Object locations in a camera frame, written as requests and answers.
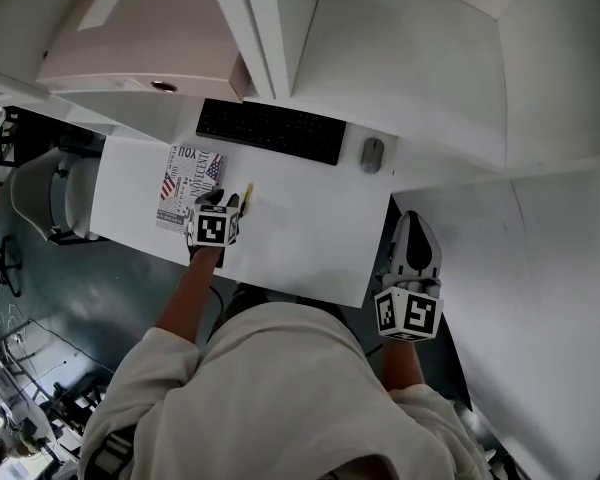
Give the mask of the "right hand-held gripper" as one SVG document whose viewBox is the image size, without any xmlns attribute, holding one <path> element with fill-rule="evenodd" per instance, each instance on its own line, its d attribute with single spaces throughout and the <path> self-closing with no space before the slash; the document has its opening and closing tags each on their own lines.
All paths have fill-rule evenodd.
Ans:
<svg viewBox="0 0 600 480">
<path fill-rule="evenodd" d="M 384 338 L 418 342 L 436 337 L 442 316 L 442 254 L 425 220 L 415 211 L 397 223 L 374 296 L 378 333 Z"/>
</svg>

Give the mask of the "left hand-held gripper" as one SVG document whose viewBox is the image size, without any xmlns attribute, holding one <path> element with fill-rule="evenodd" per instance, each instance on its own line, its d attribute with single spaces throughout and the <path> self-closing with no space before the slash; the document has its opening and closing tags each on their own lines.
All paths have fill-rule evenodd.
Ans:
<svg viewBox="0 0 600 480">
<path fill-rule="evenodd" d="M 188 246 L 228 246 L 239 233 L 241 196 L 232 194 L 223 203 L 223 191 L 198 197 L 186 227 Z"/>
</svg>

